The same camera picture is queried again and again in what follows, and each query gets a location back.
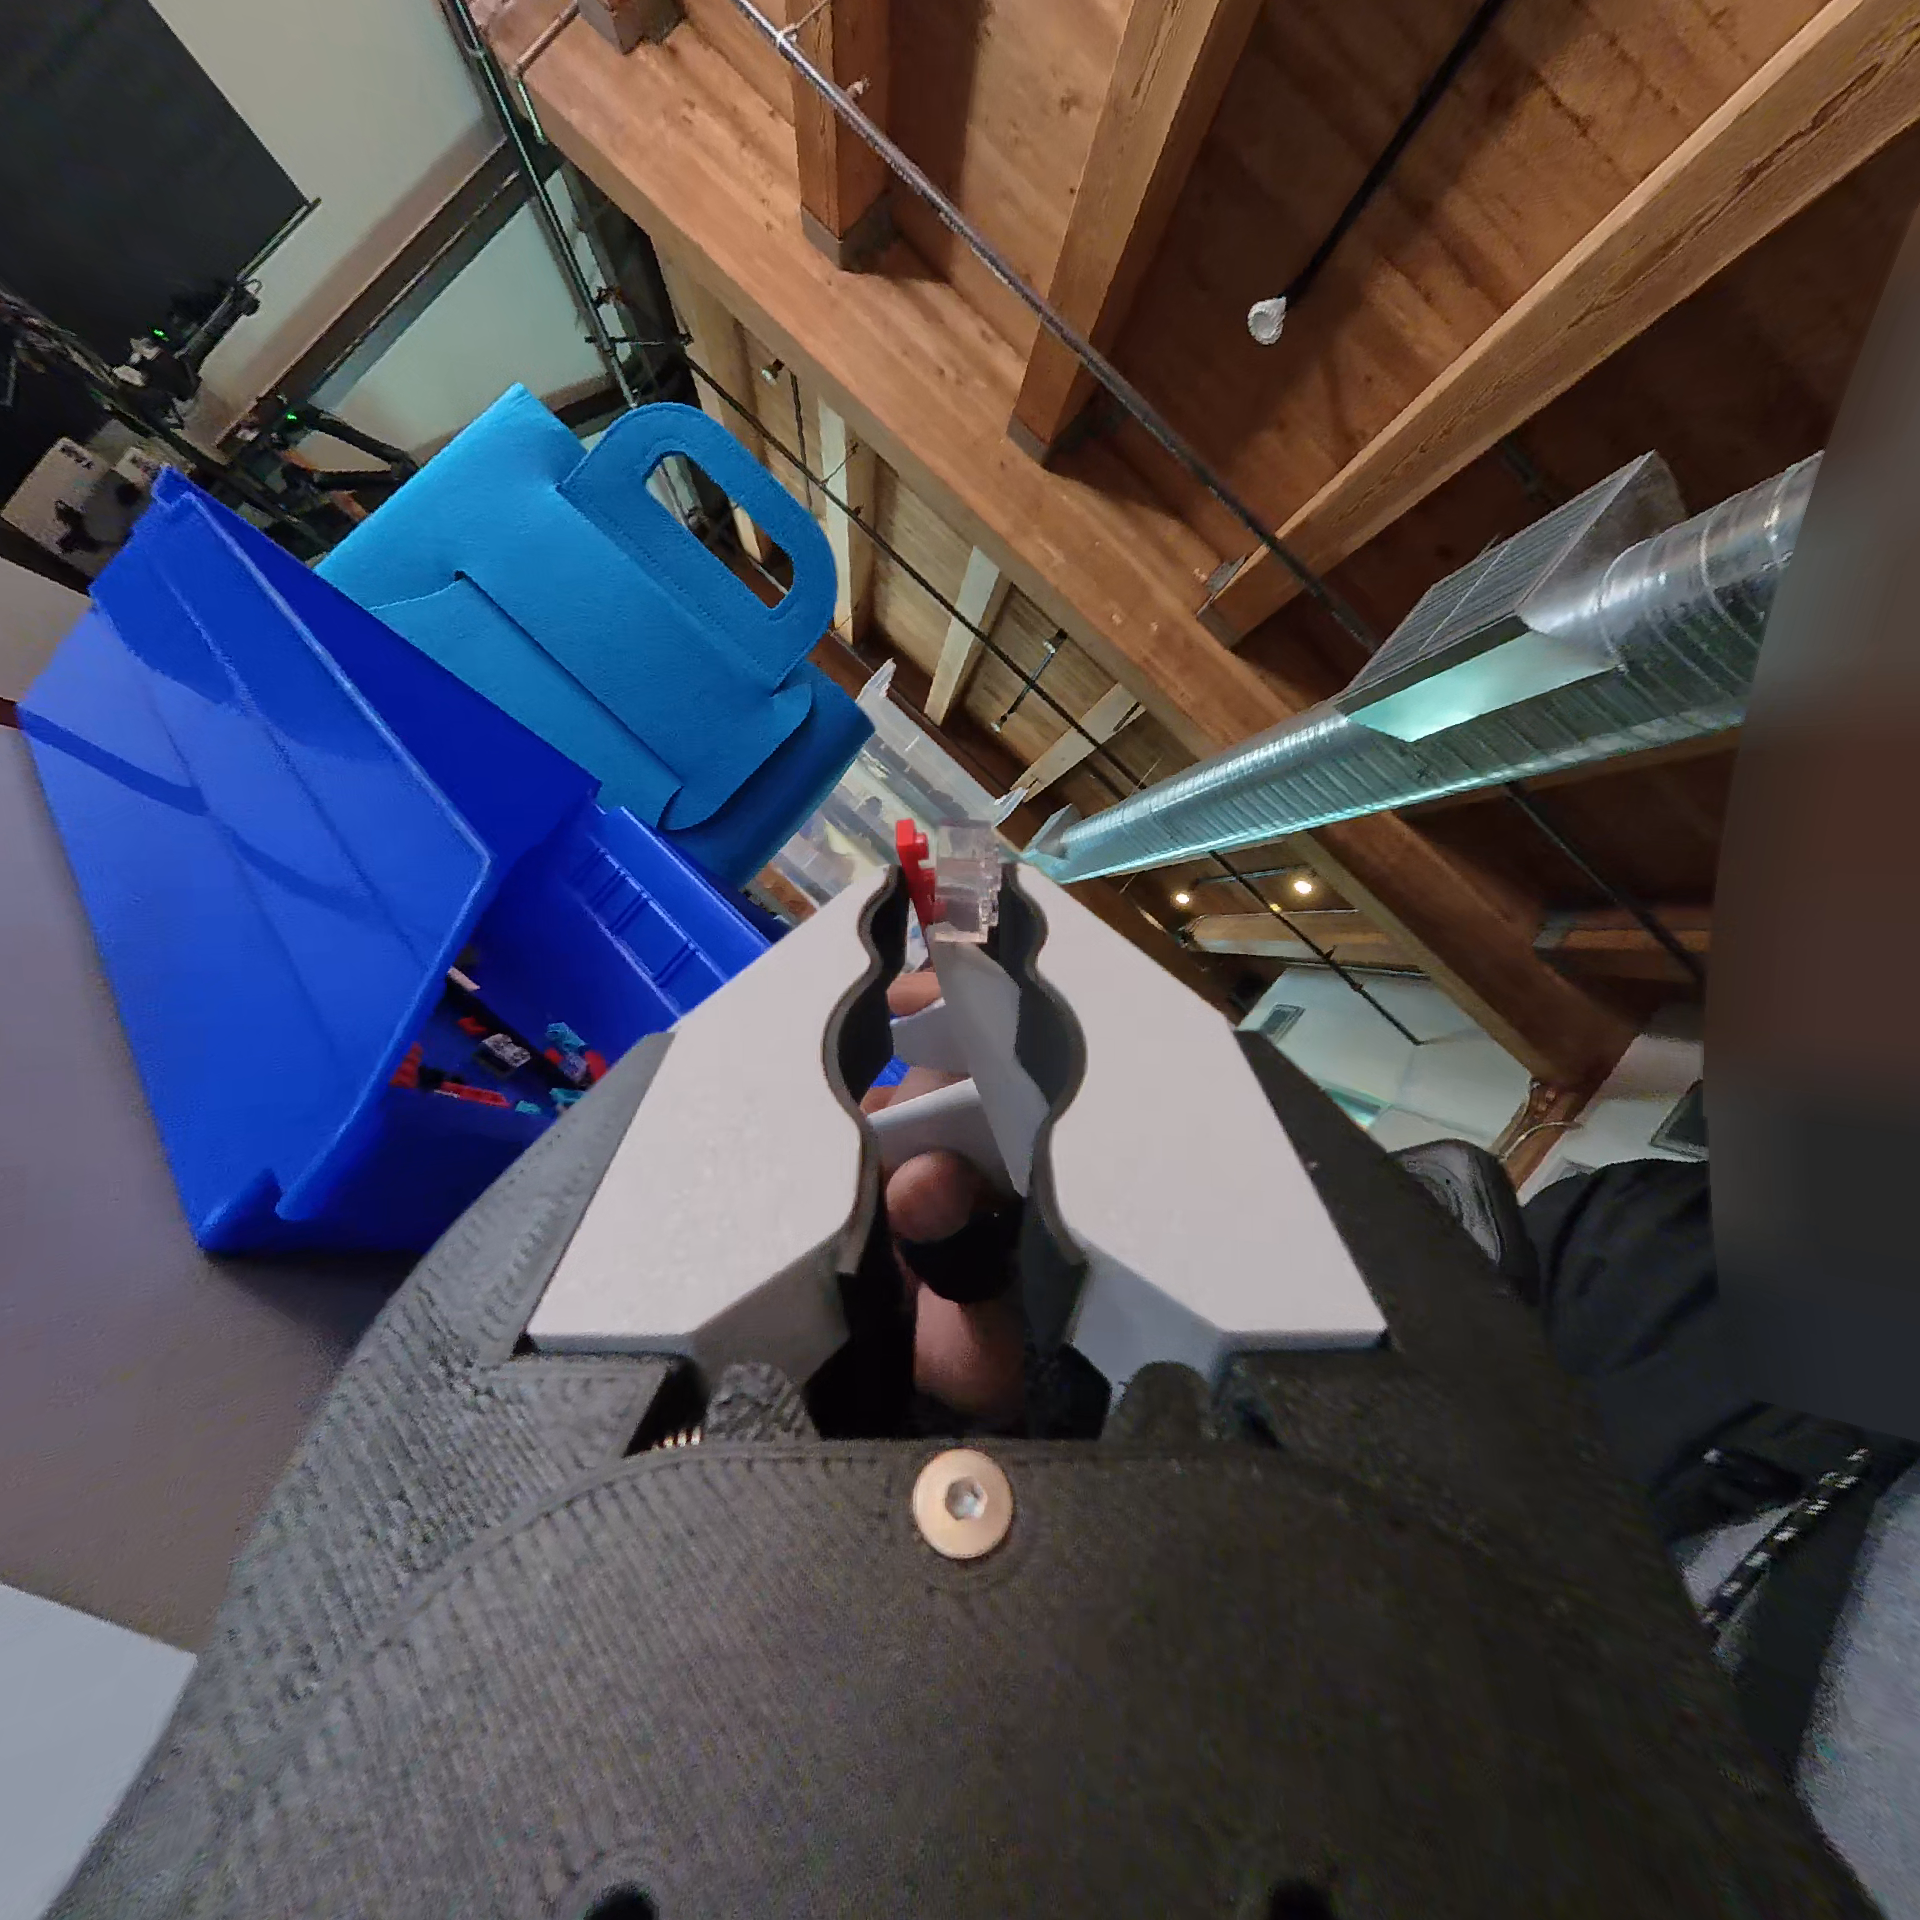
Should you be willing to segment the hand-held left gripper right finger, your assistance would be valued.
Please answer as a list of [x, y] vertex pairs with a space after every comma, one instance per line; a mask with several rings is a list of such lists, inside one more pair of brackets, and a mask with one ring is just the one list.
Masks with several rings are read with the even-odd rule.
[[1349, 1244], [1238, 1030], [1033, 868], [999, 888], [999, 958], [1033, 945], [1062, 1092], [1033, 1190], [1024, 1300], [1112, 1393], [1171, 1362], [1219, 1385], [1247, 1352], [1364, 1352], [1384, 1337]]

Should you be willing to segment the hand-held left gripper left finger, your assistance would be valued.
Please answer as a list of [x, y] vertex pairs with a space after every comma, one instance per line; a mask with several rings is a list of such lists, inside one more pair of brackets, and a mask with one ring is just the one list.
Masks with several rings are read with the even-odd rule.
[[525, 1326], [539, 1352], [805, 1385], [848, 1342], [840, 1279], [877, 1204], [859, 1098], [891, 1055], [904, 909], [899, 868], [854, 879], [663, 1036]]

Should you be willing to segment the clear toy brick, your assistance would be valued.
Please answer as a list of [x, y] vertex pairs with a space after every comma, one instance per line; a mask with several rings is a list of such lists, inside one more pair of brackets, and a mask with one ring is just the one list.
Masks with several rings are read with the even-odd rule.
[[939, 822], [929, 839], [934, 932], [983, 945], [999, 922], [1001, 870], [991, 822]]

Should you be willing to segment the pile of toy bricks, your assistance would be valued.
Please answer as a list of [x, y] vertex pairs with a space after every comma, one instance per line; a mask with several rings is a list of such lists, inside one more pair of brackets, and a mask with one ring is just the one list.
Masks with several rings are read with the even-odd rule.
[[439, 999], [389, 1076], [395, 1092], [487, 1112], [552, 1119], [611, 1069], [572, 1023], [535, 1033], [501, 1014], [467, 966], [447, 966]]

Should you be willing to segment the blue plastic bin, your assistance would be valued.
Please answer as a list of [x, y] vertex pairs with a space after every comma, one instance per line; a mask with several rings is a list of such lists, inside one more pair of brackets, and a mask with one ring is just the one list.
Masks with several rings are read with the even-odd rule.
[[579, 804], [471, 928], [485, 1006], [527, 1040], [565, 1023], [614, 1063], [781, 940], [753, 903], [616, 807]]
[[585, 898], [591, 783], [175, 472], [21, 705], [185, 1220], [421, 1253], [552, 1119], [403, 1087], [479, 1001], [614, 1061], [661, 1017]]

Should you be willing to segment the person's right hand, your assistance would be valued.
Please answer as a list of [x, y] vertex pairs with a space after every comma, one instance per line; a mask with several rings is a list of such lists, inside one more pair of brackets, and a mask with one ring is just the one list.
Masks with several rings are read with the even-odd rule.
[[934, 1144], [883, 1162], [883, 1212], [915, 1337], [915, 1388], [956, 1431], [1024, 1423], [1020, 1212], [968, 1159]]

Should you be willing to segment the clear plastic storage drawers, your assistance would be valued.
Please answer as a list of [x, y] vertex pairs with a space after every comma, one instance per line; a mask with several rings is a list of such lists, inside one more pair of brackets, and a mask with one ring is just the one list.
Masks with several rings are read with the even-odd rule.
[[869, 868], [895, 855], [895, 822], [929, 829], [939, 820], [1001, 828], [1037, 794], [1031, 781], [995, 794], [894, 700], [895, 664], [886, 662], [856, 693], [870, 719], [838, 783], [807, 815], [753, 879], [757, 894], [791, 921], [838, 895]]

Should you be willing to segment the blue felt bag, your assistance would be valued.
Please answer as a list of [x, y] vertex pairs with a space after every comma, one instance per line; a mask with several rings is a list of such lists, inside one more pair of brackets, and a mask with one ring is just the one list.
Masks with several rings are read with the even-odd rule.
[[[653, 492], [672, 460], [787, 554], [774, 602]], [[872, 735], [812, 660], [837, 593], [823, 528], [696, 406], [643, 404], [585, 447], [513, 383], [318, 575], [727, 887], [781, 849]]]

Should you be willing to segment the person's grey shirt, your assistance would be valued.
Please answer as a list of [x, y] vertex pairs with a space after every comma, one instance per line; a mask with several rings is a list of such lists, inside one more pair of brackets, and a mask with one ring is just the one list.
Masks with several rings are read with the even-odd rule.
[[1918, 1469], [1841, 1495], [1784, 1541], [1784, 1506], [1734, 1517], [1668, 1553], [1716, 1628], [1716, 1658], [1758, 1712], [1764, 1743], [1880, 1916], [1918, 1916]]

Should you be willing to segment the toy brick instruction booklet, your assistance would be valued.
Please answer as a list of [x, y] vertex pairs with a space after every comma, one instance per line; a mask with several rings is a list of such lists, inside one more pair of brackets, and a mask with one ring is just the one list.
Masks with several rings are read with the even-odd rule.
[[196, 1657], [3, 1589], [3, 1916], [43, 1916], [151, 1754]]

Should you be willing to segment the white equipment box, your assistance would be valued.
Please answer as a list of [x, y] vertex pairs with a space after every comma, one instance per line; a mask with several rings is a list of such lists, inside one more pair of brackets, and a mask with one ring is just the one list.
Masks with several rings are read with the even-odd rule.
[[6, 495], [3, 522], [93, 581], [151, 506], [153, 476], [136, 449], [109, 462], [83, 440], [55, 438]]

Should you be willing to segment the dark partition curtain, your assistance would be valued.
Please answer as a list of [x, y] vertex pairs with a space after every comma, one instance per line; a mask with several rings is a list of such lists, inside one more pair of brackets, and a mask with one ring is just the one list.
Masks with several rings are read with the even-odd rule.
[[105, 361], [308, 197], [153, 5], [3, 5], [3, 278]]

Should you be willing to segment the silver ventilation duct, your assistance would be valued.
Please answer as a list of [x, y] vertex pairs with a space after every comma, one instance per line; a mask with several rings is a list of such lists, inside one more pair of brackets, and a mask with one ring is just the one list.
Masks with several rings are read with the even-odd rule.
[[1055, 881], [1165, 868], [1740, 728], [1820, 454], [1684, 517], [1639, 454], [1427, 589], [1333, 700], [1077, 817]]

